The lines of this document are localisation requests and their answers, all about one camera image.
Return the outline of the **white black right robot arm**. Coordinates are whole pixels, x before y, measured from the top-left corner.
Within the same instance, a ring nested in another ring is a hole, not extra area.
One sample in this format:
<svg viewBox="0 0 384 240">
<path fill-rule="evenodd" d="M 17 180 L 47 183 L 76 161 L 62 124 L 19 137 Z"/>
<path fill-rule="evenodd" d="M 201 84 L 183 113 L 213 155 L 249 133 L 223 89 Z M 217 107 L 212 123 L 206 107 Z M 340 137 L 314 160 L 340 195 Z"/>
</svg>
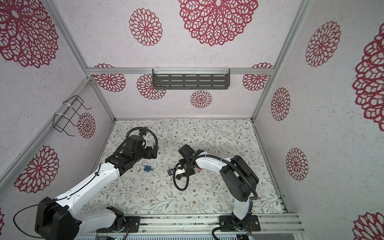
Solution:
<svg viewBox="0 0 384 240">
<path fill-rule="evenodd" d="M 252 221 L 253 201 L 258 199 L 256 192 L 259 178 L 240 156 L 225 159 L 210 155 L 203 150 L 193 150 L 189 145 L 179 149 L 182 159 L 172 169 L 173 183 L 179 191 L 188 188 L 190 176 L 195 169 L 209 170 L 221 175 L 229 193 L 235 199 L 234 209 L 230 216 L 220 216 L 220 226 L 216 231 L 251 231 L 258 230 Z"/>
</svg>

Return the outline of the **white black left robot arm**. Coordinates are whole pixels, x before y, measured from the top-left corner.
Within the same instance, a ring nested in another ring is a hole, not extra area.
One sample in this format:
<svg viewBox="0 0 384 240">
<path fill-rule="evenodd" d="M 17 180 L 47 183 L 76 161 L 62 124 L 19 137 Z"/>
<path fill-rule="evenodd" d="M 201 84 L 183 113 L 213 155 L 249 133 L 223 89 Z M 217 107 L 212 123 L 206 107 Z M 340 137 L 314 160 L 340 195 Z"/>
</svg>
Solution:
<svg viewBox="0 0 384 240">
<path fill-rule="evenodd" d="M 124 142 L 98 169 L 79 184 L 55 199 L 44 198 L 38 205 L 35 232 L 45 240 L 73 240 L 78 235 L 99 229 L 122 232 L 124 213 L 106 207 L 98 213 L 81 215 L 83 206 L 104 187 L 121 177 L 141 159 L 156 159 L 158 141 L 147 146 L 141 135 L 126 137 Z"/>
</svg>

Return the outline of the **dark grey wall shelf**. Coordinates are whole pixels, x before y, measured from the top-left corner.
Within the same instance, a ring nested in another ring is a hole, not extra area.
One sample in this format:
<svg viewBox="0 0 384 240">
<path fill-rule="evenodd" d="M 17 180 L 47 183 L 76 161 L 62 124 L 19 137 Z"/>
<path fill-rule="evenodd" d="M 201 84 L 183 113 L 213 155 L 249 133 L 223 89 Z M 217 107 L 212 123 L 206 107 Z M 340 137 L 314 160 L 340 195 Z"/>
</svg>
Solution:
<svg viewBox="0 0 384 240">
<path fill-rule="evenodd" d="M 156 90 L 227 90 L 230 86 L 229 69 L 217 71 L 152 70 L 152 85 Z"/>
</svg>

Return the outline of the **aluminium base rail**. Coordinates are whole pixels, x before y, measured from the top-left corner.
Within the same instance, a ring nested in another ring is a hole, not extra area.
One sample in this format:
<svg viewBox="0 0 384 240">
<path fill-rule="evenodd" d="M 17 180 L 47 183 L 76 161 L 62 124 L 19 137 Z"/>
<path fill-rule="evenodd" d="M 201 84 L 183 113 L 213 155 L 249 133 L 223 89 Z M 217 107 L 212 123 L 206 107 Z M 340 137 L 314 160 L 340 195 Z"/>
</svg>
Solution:
<svg viewBox="0 0 384 240">
<path fill-rule="evenodd" d="M 231 215 L 127 216 L 128 227 L 120 233 L 91 231 L 80 240 L 304 240 L 305 230 L 297 214 L 257 214 L 234 227 Z"/>
</svg>

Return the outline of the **blue padlock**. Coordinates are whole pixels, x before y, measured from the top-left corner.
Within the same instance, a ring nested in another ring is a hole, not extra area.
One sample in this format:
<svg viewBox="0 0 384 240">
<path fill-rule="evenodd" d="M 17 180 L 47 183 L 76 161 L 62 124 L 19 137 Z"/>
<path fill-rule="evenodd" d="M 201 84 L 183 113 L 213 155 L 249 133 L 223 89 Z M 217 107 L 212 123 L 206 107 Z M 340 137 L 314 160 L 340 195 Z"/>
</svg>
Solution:
<svg viewBox="0 0 384 240">
<path fill-rule="evenodd" d="M 151 166 L 145 166 L 144 171 L 149 173 L 150 171 L 152 171 L 152 167 Z"/>
</svg>

